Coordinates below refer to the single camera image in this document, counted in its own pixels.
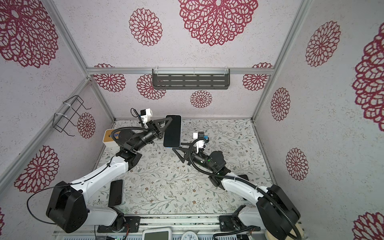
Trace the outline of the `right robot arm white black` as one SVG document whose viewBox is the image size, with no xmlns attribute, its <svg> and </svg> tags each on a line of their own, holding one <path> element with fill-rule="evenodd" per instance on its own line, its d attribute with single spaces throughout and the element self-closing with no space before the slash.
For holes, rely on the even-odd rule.
<svg viewBox="0 0 384 240">
<path fill-rule="evenodd" d="M 249 206 L 238 207 L 230 216 L 219 217 L 221 232 L 214 234 L 214 239 L 251 231 L 264 231 L 277 240 L 303 238 L 297 226 L 301 215 L 279 186 L 256 186 L 245 175 L 239 176 L 226 167 L 223 152 L 214 151 L 206 155 L 204 146 L 203 141 L 183 143 L 173 152 L 182 163 L 207 175 L 215 187 L 250 202 Z"/>
</svg>

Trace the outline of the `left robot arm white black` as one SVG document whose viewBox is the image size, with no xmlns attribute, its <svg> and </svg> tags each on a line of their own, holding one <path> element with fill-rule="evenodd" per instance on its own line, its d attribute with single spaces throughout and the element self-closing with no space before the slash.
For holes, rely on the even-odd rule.
<svg viewBox="0 0 384 240">
<path fill-rule="evenodd" d="M 143 147 L 161 140 L 173 119 L 167 117 L 147 122 L 147 128 L 122 127 L 111 132 L 111 138 L 120 147 L 108 163 L 71 183 L 64 181 L 54 186 L 46 216 L 66 233 L 82 226 L 105 226 L 113 232 L 126 225 L 124 214 L 115 207 L 90 207 L 89 198 L 100 188 L 135 167 Z"/>
</svg>

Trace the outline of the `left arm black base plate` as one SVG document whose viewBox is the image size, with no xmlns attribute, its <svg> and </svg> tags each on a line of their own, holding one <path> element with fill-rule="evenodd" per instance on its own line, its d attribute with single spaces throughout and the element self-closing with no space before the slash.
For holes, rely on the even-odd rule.
<svg viewBox="0 0 384 240">
<path fill-rule="evenodd" d="M 111 226 L 100 225 L 97 233 L 137 233 L 141 217 L 118 216 Z"/>
</svg>

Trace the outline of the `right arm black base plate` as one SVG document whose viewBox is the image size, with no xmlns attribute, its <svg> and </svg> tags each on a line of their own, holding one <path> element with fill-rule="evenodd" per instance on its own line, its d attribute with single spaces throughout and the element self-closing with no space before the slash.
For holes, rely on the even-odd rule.
<svg viewBox="0 0 384 240">
<path fill-rule="evenodd" d="M 221 232 L 236 232 L 240 230 L 248 231 L 255 230 L 260 231 L 261 228 L 257 226 L 246 226 L 244 225 L 237 216 L 234 215 L 220 215 L 219 224 Z"/>
</svg>

